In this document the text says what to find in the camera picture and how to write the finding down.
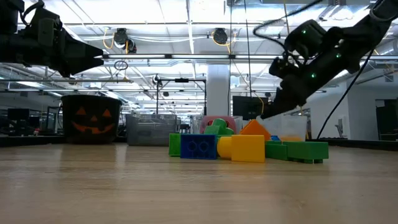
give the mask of ceiling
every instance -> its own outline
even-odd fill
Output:
[[[233,0],[232,14],[230,0],[51,0],[44,1],[46,9],[60,15],[66,30],[75,38],[90,45],[103,49],[105,54],[123,54],[123,50],[113,45],[112,33],[117,28],[127,28],[127,33],[137,45],[138,54],[224,54],[228,55],[226,46],[216,45],[211,38],[211,33],[215,28],[225,28],[229,35],[231,32],[235,37],[231,44],[231,53],[236,55],[279,55],[282,49],[275,43],[268,40],[259,39],[252,34],[255,26],[262,21],[277,19],[285,14],[282,0],[246,0],[246,13],[244,1]],[[309,0],[286,0],[286,10],[297,10],[309,3]],[[347,6],[329,6],[328,1],[314,6],[309,10],[292,16],[288,21],[273,24],[262,32],[277,38],[280,34],[280,41],[289,32],[294,30],[301,23],[309,19],[318,19],[325,9],[330,12],[323,15],[325,21],[318,22],[324,29],[333,26],[348,27],[357,23],[368,14],[368,0],[346,0]],[[25,1],[25,8],[35,3],[35,1]],[[29,21],[34,13],[27,16]],[[392,49],[392,42],[396,40],[398,27],[394,22],[388,35],[381,43],[384,46],[381,54],[396,55],[398,52]],[[93,68],[82,73],[76,74],[76,79],[96,80],[90,83],[77,83],[71,85],[63,83],[43,83],[48,88],[63,89],[98,89],[104,90],[152,90],[154,84],[152,78],[158,75],[161,78],[206,78],[207,65],[211,63],[229,64],[229,60],[166,60],[166,59],[139,59],[126,60],[129,68],[118,73],[113,65],[115,60],[105,61],[105,66]],[[275,90],[279,86],[280,80],[268,74],[270,61],[256,60],[250,64],[252,77],[252,87],[258,90]],[[38,79],[46,78],[45,67],[22,68],[18,65],[2,65],[3,69],[12,70],[9,73],[2,73],[6,78]],[[372,78],[385,72],[386,68],[382,65],[369,69],[362,75],[362,78]],[[247,94],[248,86],[246,77],[249,72],[247,61],[237,60],[231,65],[231,75],[236,77],[234,80],[237,85],[233,87],[232,95]],[[47,77],[62,78],[57,72],[47,70]],[[110,78],[122,80],[128,79],[131,82],[112,82]],[[332,80],[331,84],[349,78],[347,73],[339,74]],[[385,85],[383,80],[373,79],[366,82],[366,85]],[[13,88],[27,88],[28,86],[13,83]],[[170,83],[164,87],[165,90],[191,90],[192,92],[170,93],[169,96],[161,96],[162,113],[200,114],[203,111],[204,94],[201,91],[203,84],[197,83]],[[126,109],[134,109],[141,113],[153,113],[155,108],[155,93],[146,92],[117,92],[118,97],[126,100]],[[199,100],[197,103],[183,102],[181,105],[171,105],[172,100]]]

